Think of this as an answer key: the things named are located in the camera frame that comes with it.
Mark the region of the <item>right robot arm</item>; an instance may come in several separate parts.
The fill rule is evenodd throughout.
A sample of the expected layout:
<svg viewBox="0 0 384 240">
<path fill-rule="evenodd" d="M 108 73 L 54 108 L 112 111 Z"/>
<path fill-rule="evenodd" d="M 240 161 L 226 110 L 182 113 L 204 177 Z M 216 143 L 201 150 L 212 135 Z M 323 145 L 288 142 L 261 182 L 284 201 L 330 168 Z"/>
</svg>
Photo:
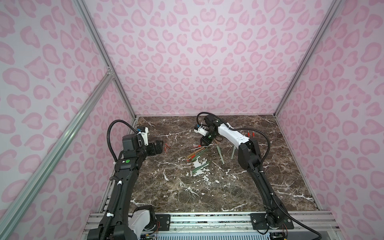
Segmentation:
<svg viewBox="0 0 384 240">
<path fill-rule="evenodd" d="M 196 117 L 194 132 L 200 134 L 201 146 L 209 146 L 217 136 L 227 139 L 238 150 L 238 163 L 253 179 L 266 212 L 266 225 L 269 229 L 281 228 L 288 222 L 289 214 L 273 190 L 263 169 L 263 163 L 271 150 L 271 141 L 262 131 L 253 128 L 234 128 L 220 117 L 203 112 Z M 262 155 L 255 137 L 247 137 L 241 131 L 260 134 L 267 142 L 267 149 Z"/>
</svg>

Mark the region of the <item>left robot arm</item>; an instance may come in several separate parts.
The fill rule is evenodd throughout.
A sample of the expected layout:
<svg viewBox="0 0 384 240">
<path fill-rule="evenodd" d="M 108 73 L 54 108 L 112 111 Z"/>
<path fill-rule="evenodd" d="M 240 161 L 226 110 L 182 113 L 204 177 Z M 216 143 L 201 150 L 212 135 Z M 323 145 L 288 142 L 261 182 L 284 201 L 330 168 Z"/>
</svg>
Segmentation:
<svg viewBox="0 0 384 240">
<path fill-rule="evenodd" d="M 91 229 L 88 240 L 140 240 L 145 229 L 156 227 L 154 207 L 145 205 L 129 213 L 132 193 L 140 168 L 148 156 L 161 154 L 164 141 L 145 144 L 141 135 L 130 134 L 122 138 L 123 150 L 115 164 L 113 192 L 107 211 L 99 226 Z"/>
</svg>

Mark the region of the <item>green pen centre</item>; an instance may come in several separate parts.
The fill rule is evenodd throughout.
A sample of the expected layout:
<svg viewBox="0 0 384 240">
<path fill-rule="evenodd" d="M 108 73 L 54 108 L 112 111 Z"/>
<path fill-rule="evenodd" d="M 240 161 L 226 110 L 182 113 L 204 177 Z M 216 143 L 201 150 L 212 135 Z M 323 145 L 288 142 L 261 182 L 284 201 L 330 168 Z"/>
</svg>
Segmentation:
<svg viewBox="0 0 384 240">
<path fill-rule="evenodd" d="M 217 151 L 218 151 L 218 153 L 219 153 L 221 162 L 222 162 L 222 164 L 224 165 L 224 164 L 225 164 L 225 161 L 224 161 L 224 158 L 223 158 L 223 155 L 222 155 L 222 152 L 221 152 L 221 148 L 220 148 L 219 145 L 216 145 L 216 148 L 217 148 Z"/>
</svg>

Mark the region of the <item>green pen front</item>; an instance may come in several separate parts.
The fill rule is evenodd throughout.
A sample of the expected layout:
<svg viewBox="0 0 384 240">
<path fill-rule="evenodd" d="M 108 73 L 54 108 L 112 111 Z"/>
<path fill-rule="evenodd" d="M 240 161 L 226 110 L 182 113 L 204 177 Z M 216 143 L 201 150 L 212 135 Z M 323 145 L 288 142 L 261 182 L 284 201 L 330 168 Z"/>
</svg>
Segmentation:
<svg viewBox="0 0 384 240">
<path fill-rule="evenodd" d="M 204 164 L 198 166 L 197 168 L 195 168 L 195 169 L 192 170 L 192 173 L 193 173 L 193 174 L 196 173 L 197 171 L 203 169 L 205 166 L 208 166 L 210 163 L 211 163 L 211 162 L 206 162 L 206 163 L 204 163 Z"/>
</svg>

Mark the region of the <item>brown pen in cluster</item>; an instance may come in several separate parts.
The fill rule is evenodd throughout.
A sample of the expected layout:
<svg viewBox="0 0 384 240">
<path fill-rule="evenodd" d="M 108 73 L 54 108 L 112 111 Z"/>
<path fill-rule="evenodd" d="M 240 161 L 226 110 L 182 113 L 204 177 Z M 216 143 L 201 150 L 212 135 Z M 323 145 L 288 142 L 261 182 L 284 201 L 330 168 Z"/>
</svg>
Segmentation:
<svg viewBox="0 0 384 240">
<path fill-rule="evenodd" d="M 203 148 L 199 148 L 199 149 L 197 149 L 197 150 L 194 151 L 193 153 L 189 154 L 189 155 L 187 156 L 187 159 L 191 159 L 191 158 L 193 158 L 197 153 L 201 152 L 201 151 L 204 150 L 204 149 L 205 149 L 204 147 L 203 147 Z"/>
</svg>

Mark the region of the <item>green pen in cluster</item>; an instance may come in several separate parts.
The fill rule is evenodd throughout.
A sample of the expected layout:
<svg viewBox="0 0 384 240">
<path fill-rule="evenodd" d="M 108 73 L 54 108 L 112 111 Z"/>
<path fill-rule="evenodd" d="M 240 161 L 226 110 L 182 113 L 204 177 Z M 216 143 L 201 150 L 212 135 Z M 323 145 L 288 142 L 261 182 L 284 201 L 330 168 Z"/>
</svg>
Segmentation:
<svg viewBox="0 0 384 240">
<path fill-rule="evenodd" d="M 198 157 L 200 157 L 205 151 L 207 150 L 207 148 L 204 148 L 203 150 L 201 150 L 200 152 L 198 152 L 192 159 L 191 159 L 191 162 L 194 162 L 198 159 Z"/>
</svg>

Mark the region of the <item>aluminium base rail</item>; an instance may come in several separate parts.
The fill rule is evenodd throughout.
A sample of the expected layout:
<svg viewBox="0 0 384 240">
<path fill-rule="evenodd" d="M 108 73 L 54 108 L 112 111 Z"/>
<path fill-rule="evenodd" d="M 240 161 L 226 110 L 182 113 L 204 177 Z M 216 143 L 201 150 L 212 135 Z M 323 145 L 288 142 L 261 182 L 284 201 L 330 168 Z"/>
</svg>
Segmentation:
<svg viewBox="0 0 384 240">
<path fill-rule="evenodd" d="M 154 240 L 312 240 L 319 232 L 324 240 L 342 240 L 343 234 L 330 211 L 293 211 L 300 225 L 288 219 L 268 229 L 262 212 L 160 213 Z"/>
</svg>

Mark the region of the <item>green pen right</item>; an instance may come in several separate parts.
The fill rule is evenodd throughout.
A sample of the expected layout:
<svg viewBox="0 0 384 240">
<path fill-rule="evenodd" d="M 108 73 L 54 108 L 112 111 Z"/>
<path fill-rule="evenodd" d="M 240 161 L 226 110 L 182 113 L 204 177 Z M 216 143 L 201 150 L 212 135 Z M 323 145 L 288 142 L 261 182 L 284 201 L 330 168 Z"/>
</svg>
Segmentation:
<svg viewBox="0 0 384 240">
<path fill-rule="evenodd" d="M 232 154 L 231 154 L 231 160 L 233 160 L 233 159 L 234 159 L 234 157 L 235 157 L 235 153 L 236 153 L 236 150 L 237 150 L 237 147 L 236 147 L 236 146 L 234 146 L 234 147 L 233 147 L 233 150 L 232 150 Z"/>
</svg>

